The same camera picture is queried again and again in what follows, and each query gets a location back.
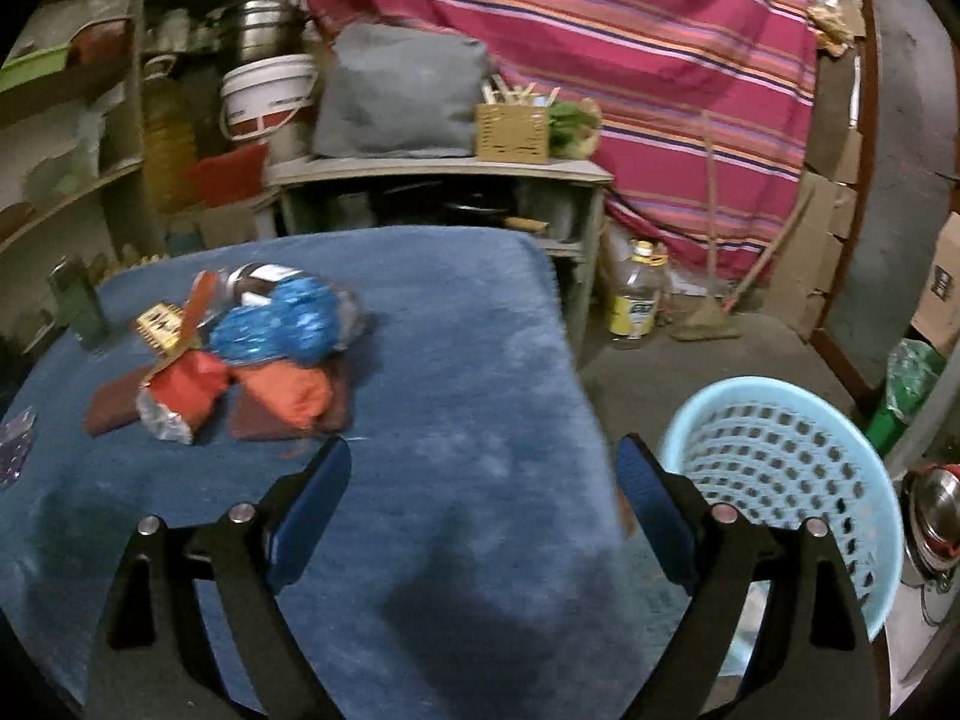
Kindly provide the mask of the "wooden wall shelf unit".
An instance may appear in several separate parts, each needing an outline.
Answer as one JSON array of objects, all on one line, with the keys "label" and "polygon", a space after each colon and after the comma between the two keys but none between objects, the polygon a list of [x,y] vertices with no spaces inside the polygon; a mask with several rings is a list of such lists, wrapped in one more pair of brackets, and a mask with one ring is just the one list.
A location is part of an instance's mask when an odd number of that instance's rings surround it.
[{"label": "wooden wall shelf unit", "polygon": [[2,55],[70,44],[67,68],[2,93],[2,335],[31,346],[57,314],[64,257],[96,273],[161,249],[143,177],[143,0],[41,0]]}]

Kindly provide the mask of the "clear oil jug yellow label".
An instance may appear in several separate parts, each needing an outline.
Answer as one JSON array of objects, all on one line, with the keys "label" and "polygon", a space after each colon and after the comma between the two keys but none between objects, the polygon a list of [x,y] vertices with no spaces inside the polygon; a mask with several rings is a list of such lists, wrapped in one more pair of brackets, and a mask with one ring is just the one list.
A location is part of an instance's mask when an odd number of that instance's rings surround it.
[{"label": "clear oil jug yellow label", "polygon": [[608,267],[607,330],[617,343],[643,341],[658,325],[669,257],[662,244],[630,242],[626,259]]}]

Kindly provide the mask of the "straw broom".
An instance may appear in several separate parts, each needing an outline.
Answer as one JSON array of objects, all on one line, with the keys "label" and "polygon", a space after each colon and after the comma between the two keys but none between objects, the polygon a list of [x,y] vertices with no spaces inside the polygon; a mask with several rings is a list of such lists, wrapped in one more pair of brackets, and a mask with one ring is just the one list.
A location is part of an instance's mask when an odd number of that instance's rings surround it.
[{"label": "straw broom", "polygon": [[719,184],[713,122],[711,122],[708,110],[701,114],[701,125],[703,125],[703,148],[704,156],[706,156],[706,200],[708,200],[708,224],[706,225],[706,232],[708,232],[706,276],[708,281],[706,282],[706,294],[701,298],[697,309],[693,310],[690,316],[674,325],[670,330],[670,338],[679,343],[735,340],[742,335],[739,324],[732,319],[732,310],[739,305],[743,294],[754,286],[754,282],[758,280],[761,272],[770,263],[773,255],[777,254],[779,249],[793,235],[794,229],[802,220],[807,206],[811,203],[810,193],[805,193],[804,197],[797,199],[788,221],[784,223],[775,240],[761,252],[761,255],[754,261],[754,265],[747,271],[747,275],[740,280],[734,291],[727,294],[726,298],[721,299],[719,297],[718,280]]}]

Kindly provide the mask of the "maroon scouring pad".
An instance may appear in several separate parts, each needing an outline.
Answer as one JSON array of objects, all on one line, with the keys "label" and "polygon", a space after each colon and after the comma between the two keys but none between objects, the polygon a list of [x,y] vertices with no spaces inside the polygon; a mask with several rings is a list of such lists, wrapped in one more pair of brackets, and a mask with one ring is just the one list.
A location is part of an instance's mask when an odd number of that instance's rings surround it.
[{"label": "maroon scouring pad", "polygon": [[[94,390],[83,421],[88,436],[139,421],[135,398],[148,371],[148,366],[137,367]],[[350,378],[342,356],[332,356],[319,367],[299,367],[286,359],[233,367],[229,382],[239,385],[228,419],[235,439],[314,437],[342,433],[352,424]]]}]

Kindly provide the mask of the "orange paper bag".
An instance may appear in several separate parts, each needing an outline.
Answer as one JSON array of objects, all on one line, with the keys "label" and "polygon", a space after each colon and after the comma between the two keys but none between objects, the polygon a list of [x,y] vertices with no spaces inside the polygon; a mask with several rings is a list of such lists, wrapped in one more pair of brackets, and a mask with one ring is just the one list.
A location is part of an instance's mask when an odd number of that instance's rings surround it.
[{"label": "orange paper bag", "polygon": [[259,366],[235,366],[231,376],[241,400],[256,415],[265,415],[302,433],[316,426],[332,403],[334,386],[320,367],[301,367],[286,359]]}]

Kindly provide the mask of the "green vegetable bunch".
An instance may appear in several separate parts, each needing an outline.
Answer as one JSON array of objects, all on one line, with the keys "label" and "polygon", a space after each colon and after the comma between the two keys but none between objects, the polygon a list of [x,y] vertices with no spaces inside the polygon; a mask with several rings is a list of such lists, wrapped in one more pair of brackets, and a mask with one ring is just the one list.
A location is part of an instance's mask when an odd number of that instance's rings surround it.
[{"label": "green vegetable bunch", "polygon": [[594,99],[555,101],[548,108],[548,151],[557,160],[589,160],[601,143],[602,111]]}]

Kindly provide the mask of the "red foil snack wrapper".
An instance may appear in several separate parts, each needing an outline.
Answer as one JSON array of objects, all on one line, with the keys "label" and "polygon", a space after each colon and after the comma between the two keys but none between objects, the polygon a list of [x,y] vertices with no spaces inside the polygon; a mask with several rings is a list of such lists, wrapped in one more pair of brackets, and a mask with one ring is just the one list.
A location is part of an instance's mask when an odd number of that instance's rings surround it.
[{"label": "red foil snack wrapper", "polygon": [[163,361],[140,382],[135,405],[156,439],[192,444],[231,383],[229,367],[201,349]]}]

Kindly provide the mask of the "grey wooden side shelf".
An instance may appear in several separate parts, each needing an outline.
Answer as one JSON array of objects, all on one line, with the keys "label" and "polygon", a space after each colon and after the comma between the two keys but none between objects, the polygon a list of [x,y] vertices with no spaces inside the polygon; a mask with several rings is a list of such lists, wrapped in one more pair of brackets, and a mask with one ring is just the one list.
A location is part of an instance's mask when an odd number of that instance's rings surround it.
[{"label": "grey wooden side shelf", "polygon": [[507,229],[551,258],[569,346],[583,348],[596,279],[607,169],[480,158],[301,158],[268,166],[290,232],[431,224]]}]

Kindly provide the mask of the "steel cooking pot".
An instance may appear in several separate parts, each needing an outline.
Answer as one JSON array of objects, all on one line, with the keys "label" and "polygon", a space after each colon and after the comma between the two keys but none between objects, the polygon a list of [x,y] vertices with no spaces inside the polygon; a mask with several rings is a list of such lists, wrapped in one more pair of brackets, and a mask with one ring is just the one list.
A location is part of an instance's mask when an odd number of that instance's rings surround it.
[{"label": "steel cooking pot", "polygon": [[304,13],[278,0],[247,0],[225,8],[215,20],[218,43],[236,64],[299,54]]}]

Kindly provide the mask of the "steel pot red lid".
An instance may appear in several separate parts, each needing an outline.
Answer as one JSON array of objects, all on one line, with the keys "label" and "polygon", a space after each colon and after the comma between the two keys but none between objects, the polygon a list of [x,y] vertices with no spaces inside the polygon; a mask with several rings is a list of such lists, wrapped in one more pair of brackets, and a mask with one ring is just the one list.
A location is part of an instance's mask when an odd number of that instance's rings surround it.
[{"label": "steel pot red lid", "polygon": [[905,543],[928,580],[958,567],[958,465],[928,465],[901,480]]}]

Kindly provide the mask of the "red plastic tub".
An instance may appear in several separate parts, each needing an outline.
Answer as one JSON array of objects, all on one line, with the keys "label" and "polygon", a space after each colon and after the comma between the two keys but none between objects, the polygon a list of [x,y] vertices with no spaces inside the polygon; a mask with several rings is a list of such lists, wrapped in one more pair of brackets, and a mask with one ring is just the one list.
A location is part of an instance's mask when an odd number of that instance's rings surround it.
[{"label": "red plastic tub", "polygon": [[187,172],[197,199],[208,208],[251,200],[263,189],[268,146],[248,143],[197,161]]}]

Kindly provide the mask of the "light blue plastic basket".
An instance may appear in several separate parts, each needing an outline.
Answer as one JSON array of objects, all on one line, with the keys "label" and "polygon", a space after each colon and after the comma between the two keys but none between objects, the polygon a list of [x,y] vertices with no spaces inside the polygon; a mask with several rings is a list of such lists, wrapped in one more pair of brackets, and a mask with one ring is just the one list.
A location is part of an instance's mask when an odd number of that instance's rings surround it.
[{"label": "light blue plastic basket", "polygon": [[659,445],[670,473],[748,520],[827,523],[875,637],[892,612],[903,525],[893,483],[866,436],[828,401],[771,377],[732,377],[680,407]]}]

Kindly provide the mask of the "white plastic bucket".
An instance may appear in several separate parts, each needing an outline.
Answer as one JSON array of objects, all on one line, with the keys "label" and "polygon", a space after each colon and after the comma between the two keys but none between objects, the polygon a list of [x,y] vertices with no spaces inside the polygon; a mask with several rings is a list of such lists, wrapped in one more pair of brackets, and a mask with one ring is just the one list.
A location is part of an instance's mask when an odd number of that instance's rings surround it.
[{"label": "white plastic bucket", "polygon": [[314,107],[319,80],[309,54],[256,60],[228,71],[221,83],[221,133],[233,143],[274,135]]}]

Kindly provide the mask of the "yellow oil canister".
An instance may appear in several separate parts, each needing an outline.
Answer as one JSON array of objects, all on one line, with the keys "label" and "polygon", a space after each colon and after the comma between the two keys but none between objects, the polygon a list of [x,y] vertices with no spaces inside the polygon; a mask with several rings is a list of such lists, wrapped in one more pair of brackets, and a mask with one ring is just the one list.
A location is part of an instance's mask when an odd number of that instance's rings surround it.
[{"label": "yellow oil canister", "polygon": [[143,177],[160,213],[178,213],[195,202],[189,174],[197,147],[187,103],[171,78],[175,63],[174,55],[161,54],[143,67]]}]

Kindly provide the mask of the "blue crumpled plastic bag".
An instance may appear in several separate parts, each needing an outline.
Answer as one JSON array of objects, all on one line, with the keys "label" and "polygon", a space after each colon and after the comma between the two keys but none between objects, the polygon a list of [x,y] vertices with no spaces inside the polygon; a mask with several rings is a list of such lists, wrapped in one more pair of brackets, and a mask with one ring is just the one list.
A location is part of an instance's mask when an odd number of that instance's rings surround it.
[{"label": "blue crumpled plastic bag", "polygon": [[205,348],[229,366],[286,359],[313,367],[343,353],[364,325],[366,312],[352,291],[319,278],[290,277],[262,302],[226,310],[208,333]]}]

